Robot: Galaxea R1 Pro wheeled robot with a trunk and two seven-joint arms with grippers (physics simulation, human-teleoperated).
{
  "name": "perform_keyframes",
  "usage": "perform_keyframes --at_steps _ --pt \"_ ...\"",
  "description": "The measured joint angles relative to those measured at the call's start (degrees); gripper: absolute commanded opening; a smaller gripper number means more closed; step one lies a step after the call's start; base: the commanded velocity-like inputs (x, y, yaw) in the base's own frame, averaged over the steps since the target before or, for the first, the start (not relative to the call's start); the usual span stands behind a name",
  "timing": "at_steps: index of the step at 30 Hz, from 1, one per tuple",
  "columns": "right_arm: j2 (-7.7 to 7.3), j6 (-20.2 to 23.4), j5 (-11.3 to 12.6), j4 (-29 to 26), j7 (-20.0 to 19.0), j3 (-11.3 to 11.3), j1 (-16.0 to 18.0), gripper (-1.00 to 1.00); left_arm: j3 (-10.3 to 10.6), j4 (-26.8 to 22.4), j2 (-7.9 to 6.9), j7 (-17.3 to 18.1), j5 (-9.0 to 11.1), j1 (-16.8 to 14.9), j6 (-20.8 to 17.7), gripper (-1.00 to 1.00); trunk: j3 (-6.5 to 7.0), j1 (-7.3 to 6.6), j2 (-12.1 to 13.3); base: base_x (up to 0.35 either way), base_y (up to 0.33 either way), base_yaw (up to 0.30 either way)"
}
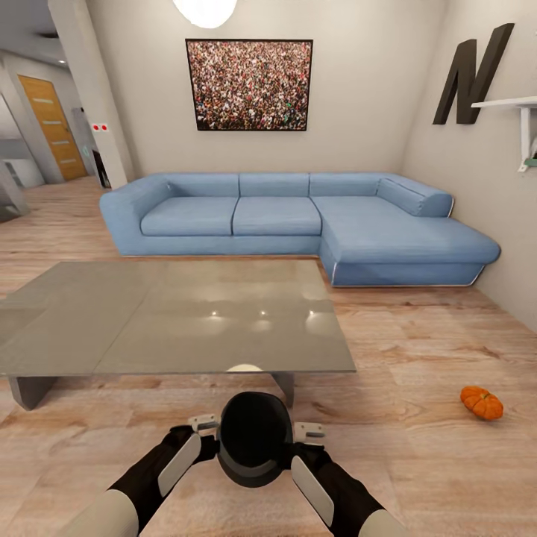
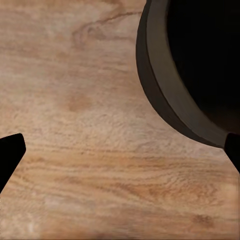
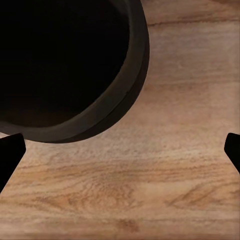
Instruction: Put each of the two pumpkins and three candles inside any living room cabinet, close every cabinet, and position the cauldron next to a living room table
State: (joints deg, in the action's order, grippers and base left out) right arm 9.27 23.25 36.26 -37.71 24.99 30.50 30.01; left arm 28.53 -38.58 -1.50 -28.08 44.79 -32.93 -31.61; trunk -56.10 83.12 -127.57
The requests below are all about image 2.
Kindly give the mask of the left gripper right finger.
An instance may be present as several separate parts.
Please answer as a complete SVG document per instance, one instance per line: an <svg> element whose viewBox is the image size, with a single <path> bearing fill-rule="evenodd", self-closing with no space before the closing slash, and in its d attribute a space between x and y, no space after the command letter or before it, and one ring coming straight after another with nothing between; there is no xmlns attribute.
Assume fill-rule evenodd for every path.
<svg viewBox="0 0 240 240"><path fill-rule="evenodd" d="M238 172L240 173L240 135L235 133L228 133L224 151L228 155L231 162L234 164Z"/></svg>

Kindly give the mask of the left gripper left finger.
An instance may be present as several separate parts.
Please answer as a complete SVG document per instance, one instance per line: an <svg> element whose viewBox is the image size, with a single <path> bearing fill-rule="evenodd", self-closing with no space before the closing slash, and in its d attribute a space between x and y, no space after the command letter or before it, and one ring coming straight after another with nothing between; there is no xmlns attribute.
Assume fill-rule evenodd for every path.
<svg viewBox="0 0 240 240"><path fill-rule="evenodd" d="M0 138L0 193L26 152L22 133Z"/></svg>

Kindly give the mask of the cauldron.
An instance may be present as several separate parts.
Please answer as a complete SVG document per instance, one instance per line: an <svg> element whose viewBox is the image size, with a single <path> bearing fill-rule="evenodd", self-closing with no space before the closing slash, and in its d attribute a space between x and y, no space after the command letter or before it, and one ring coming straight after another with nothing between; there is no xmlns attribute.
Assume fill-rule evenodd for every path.
<svg viewBox="0 0 240 240"><path fill-rule="evenodd" d="M150 104L176 131L220 149L240 135L240 0L147 0L135 59Z"/></svg>

